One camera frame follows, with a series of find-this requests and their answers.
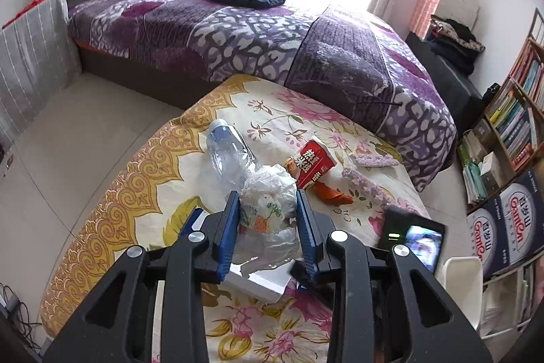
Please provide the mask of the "white blue cardboard box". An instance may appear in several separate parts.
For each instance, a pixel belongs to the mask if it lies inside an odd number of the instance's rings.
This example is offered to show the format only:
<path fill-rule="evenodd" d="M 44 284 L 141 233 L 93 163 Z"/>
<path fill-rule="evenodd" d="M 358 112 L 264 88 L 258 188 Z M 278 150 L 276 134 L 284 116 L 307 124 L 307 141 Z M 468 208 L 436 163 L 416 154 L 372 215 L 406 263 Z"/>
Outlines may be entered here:
<path fill-rule="evenodd" d="M 209 213 L 201 207 L 193 209 L 184 222 L 182 233 L 200 230 Z M 228 287 L 242 291 L 244 294 L 266 302 L 277 302 L 285 293 L 291 280 L 290 267 L 294 261 L 284 263 L 272 270 L 256 271 L 248 277 L 242 275 L 242 267 L 232 264 L 229 273 L 223 280 Z"/>

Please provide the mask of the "floral bedsheet on table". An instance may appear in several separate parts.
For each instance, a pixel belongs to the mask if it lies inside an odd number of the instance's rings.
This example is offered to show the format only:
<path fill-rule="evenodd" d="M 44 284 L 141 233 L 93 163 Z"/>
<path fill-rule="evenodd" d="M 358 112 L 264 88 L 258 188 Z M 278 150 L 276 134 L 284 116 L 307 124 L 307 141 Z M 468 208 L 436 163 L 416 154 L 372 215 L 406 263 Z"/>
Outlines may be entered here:
<path fill-rule="evenodd" d="M 59 263 L 40 306 L 43 328 L 53 336 L 114 261 L 132 245 L 155 250 L 172 244 L 196 208 L 219 211 L 225 203 L 206 151 L 209 124 L 235 126 L 264 165 L 282 164 L 310 139 L 319 139 L 336 160 L 325 174 L 331 188 L 351 203 L 312 209 L 368 245 L 379 238 L 384 206 L 342 174 L 353 155 L 392 159 L 396 151 L 349 118 L 301 93 L 269 81 L 237 75 L 167 121 L 120 171 L 79 223 L 79 233 Z M 203 289 L 206 340 L 214 362 L 323 362 L 332 314 L 315 297 L 288 285 L 274 303 L 227 284 Z"/>

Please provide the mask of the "black bench with clothes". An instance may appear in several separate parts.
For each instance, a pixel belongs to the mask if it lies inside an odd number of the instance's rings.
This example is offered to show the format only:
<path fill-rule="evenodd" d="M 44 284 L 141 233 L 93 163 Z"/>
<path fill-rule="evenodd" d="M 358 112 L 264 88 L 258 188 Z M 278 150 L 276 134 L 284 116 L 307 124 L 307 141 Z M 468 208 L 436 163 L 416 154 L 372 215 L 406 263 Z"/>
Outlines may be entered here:
<path fill-rule="evenodd" d="M 430 74 L 457 132 L 465 133 L 483 112 L 482 95 L 469 77 L 485 46 L 465 25 L 435 15 L 430 17 L 430 26 L 423 38 L 410 32 L 406 42 Z"/>

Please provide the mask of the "orange wrapper scrap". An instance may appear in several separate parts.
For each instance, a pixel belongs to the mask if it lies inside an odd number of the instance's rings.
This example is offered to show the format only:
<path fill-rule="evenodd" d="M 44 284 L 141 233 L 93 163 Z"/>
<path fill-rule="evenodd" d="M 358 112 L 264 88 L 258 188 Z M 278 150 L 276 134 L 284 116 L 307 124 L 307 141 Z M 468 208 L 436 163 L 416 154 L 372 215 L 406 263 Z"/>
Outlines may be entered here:
<path fill-rule="evenodd" d="M 315 184 L 312 185 L 312 189 L 323 203 L 330 205 L 353 204 L 352 196 L 333 189 L 321 181 L 316 181 Z"/>

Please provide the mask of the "red paper noodle cup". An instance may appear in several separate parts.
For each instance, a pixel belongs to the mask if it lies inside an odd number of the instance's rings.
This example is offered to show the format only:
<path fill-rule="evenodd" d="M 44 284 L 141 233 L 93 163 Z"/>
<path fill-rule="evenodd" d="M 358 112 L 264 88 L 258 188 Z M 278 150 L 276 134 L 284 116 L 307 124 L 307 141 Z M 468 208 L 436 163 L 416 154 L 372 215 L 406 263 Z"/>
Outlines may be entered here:
<path fill-rule="evenodd" d="M 298 189 L 306 189 L 319 181 L 337 165 L 325 144 L 313 136 L 294 156 L 285 162 L 285 169 L 296 181 Z"/>

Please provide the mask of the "purple fuzzy strip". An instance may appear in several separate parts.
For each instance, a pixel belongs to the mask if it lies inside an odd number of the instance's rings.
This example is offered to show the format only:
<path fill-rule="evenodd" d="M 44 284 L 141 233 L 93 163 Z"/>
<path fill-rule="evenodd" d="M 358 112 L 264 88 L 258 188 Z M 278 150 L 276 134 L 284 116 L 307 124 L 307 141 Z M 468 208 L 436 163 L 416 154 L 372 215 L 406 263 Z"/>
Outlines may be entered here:
<path fill-rule="evenodd" d="M 342 177 L 347 181 L 348 194 L 356 199 L 362 199 L 369 209 L 377 213 L 385 213 L 389 207 L 402 210 L 412 209 L 410 201 L 395 197 L 386 188 L 364 176 L 357 169 L 343 169 Z"/>
<path fill-rule="evenodd" d="M 400 165 L 400 162 L 393 156 L 386 154 L 373 154 L 373 153 L 352 153 L 351 159 L 357 165 L 363 168 L 384 168 L 384 167 L 396 167 Z"/>

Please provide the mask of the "grey striped fabric panel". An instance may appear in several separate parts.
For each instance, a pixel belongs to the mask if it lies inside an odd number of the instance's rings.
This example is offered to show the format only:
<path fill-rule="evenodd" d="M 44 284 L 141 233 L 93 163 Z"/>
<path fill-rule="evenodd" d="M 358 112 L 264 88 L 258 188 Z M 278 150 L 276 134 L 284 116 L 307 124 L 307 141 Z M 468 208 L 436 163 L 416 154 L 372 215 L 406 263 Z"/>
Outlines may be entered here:
<path fill-rule="evenodd" d="M 0 138 L 8 151 L 52 97 L 82 73 L 66 0 L 44 0 L 1 30 Z"/>

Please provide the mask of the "blue white Ganten carton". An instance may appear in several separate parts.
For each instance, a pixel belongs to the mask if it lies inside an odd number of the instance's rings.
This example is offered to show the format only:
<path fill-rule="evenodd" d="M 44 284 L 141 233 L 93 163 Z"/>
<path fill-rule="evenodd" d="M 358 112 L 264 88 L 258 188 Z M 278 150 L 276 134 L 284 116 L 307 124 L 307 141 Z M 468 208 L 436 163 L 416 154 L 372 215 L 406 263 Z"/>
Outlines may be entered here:
<path fill-rule="evenodd" d="M 496 197 L 467 216 L 472 254 L 489 280 L 510 265 L 508 236 L 501 199 Z"/>

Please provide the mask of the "clear plastic water bottle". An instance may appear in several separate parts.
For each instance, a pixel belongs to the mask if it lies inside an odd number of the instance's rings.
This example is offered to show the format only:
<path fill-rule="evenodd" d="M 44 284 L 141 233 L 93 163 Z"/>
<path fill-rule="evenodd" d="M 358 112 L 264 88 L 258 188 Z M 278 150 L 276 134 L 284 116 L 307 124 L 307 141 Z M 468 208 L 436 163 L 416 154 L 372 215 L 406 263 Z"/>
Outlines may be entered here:
<path fill-rule="evenodd" d="M 223 119 L 211 122 L 206 145 L 213 169 L 228 194 L 242 191 L 245 181 L 260 168 L 238 130 Z"/>

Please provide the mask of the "pink gift box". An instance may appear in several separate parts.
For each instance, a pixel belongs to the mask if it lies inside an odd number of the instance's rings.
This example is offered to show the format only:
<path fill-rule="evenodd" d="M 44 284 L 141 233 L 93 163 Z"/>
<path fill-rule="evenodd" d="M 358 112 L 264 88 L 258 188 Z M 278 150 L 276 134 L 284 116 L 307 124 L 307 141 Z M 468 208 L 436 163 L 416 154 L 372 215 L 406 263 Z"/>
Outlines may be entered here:
<path fill-rule="evenodd" d="M 441 0 L 418 0 L 409 22 L 409 31 L 424 40 L 430 27 L 430 17 L 435 14 Z"/>

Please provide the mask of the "white plastic trash bin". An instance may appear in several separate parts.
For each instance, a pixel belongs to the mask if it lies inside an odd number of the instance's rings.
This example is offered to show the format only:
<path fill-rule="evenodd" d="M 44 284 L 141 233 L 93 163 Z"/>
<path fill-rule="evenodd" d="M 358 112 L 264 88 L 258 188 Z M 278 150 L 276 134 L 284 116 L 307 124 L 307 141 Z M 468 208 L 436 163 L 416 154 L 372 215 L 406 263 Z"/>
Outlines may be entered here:
<path fill-rule="evenodd" d="M 478 329 L 483 298 L 483 269 L 478 257 L 451 257 L 437 276 L 472 327 Z"/>

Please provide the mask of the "wooden bookshelf with books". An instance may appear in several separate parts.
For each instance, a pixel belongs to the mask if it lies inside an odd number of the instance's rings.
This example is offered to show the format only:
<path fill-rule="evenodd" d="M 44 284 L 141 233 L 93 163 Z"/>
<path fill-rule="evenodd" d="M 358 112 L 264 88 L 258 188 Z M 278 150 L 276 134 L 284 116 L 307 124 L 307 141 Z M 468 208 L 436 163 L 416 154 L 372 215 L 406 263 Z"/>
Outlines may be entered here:
<path fill-rule="evenodd" d="M 543 159 L 543 14 L 504 83 L 457 145 L 469 213 Z"/>

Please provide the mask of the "purple patterned bed quilt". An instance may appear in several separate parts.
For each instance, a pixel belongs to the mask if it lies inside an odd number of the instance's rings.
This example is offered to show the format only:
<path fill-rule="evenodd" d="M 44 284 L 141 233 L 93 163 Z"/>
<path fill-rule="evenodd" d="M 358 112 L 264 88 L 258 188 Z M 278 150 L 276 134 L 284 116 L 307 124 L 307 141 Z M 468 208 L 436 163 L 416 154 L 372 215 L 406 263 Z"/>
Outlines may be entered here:
<path fill-rule="evenodd" d="M 169 75 L 250 75 L 319 101 L 395 147 L 418 190 L 452 162 L 456 125 L 430 74 L 371 13 L 328 0 L 84 0 L 68 29 L 83 49 Z"/>

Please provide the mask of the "white plastic bag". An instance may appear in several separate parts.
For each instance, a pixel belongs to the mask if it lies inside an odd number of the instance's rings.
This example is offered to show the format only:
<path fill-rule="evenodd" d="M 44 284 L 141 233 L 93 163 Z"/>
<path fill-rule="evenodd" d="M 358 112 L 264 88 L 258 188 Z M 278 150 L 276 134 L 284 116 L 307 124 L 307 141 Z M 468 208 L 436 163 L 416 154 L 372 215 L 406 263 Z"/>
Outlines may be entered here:
<path fill-rule="evenodd" d="M 240 193 L 240 222 L 232 262 L 243 277 L 271 271 L 300 256 L 297 185 L 281 165 L 253 172 Z"/>

